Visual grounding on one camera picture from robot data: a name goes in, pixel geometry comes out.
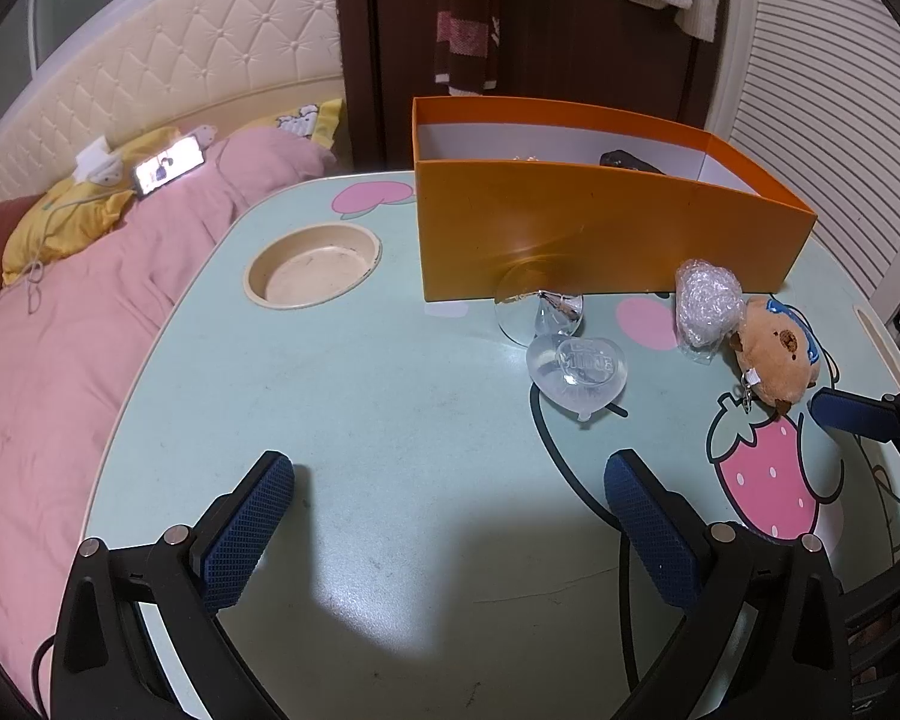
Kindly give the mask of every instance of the striped scarf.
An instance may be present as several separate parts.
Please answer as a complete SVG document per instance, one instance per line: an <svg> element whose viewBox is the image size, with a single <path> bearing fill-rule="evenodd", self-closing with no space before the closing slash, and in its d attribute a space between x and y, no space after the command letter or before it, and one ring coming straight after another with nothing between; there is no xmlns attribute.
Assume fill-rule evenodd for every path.
<svg viewBox="0 0 900 720"><path fill-rule="evenodd" d="M500 0L437 0L436 81L451 95L497 86Z"/></svg>

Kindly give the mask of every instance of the brown capybara plush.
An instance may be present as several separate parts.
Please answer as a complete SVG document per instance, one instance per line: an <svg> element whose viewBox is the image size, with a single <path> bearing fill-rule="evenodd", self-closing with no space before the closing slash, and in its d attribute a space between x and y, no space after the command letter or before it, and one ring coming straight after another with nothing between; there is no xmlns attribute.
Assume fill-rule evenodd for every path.
<svg viewBox="0 0 900 720"><path fill-rule="evenodd" d="M789 412L817 382L820 348L803 321L774 298L757 295L746 302L730 347L744 374L756 371L756 396L778 413Z"/></svg>

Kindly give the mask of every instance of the pink bedsheet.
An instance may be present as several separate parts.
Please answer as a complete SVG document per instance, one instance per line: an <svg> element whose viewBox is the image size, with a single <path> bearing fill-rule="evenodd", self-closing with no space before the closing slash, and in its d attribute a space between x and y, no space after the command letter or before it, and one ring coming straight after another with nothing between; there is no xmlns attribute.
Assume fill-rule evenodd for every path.
<svg viewBox="0 0 900 720"><path fill-rule="evenodd" d="M221 148L233 188L214 164ZM160 327L242 212L332 164L275 127L238 133L122 228L49 266L34 314L26 285L0 296L0 662L24 695L34 650L56 627L104 446Z"/></svg>

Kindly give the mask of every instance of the orange box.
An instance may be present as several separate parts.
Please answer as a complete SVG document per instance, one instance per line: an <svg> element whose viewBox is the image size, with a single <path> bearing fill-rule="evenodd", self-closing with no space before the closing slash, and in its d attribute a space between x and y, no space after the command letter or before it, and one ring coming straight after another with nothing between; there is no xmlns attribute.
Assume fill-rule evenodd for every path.
<svg viewBox="0 0 900 720"><path fill-rule="evenodd" d="M601 167L624 149L666 175ZM700 257L745 292L780 288L817 215L719 138L557 100L417 98L413 160L424 298L492 298L525 261L583 293L673 290Z"/></svg>

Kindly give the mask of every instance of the white slat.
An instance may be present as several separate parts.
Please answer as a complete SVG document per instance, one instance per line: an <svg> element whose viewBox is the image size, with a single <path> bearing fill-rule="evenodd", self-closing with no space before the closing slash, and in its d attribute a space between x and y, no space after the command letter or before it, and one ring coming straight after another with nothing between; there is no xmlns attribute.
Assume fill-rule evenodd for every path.
<svg viewBox="0 0 900 720"><path fill-rule="evenodd" d="M900 250L900 28L880 0L757 0L730 141L873 295Z"/></svg>

